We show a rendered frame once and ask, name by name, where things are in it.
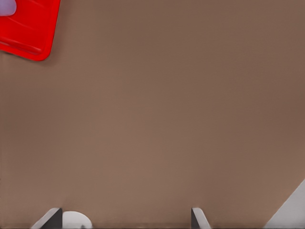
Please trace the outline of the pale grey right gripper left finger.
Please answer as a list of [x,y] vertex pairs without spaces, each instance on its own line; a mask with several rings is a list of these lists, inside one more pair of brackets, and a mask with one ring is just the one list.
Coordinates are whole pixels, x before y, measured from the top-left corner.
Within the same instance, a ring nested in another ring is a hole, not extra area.
[[62,214],[61,208],[51,208],[31,229],[62,229]]

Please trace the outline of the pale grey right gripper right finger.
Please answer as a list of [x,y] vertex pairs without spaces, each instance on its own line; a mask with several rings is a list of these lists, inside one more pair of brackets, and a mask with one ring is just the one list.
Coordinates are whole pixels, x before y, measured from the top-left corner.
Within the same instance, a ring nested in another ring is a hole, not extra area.
[[201,208],[191,209],[191,228],[192,229],[211,229],[203,210]]

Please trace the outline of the red plastic tray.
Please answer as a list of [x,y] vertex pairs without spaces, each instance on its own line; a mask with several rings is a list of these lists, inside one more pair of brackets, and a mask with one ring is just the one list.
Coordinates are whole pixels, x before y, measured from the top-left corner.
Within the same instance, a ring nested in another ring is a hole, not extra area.
[[0,13],[0,51],[29,60],[48,58],[61,0],[14,0],[13,9]]

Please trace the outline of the lavender bowl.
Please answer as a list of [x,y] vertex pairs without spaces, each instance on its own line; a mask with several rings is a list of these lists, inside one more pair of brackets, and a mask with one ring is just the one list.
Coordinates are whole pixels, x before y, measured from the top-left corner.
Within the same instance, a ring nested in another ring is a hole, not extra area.
[[0,0],[0,17],[11,16],[16,12],[15,0]]

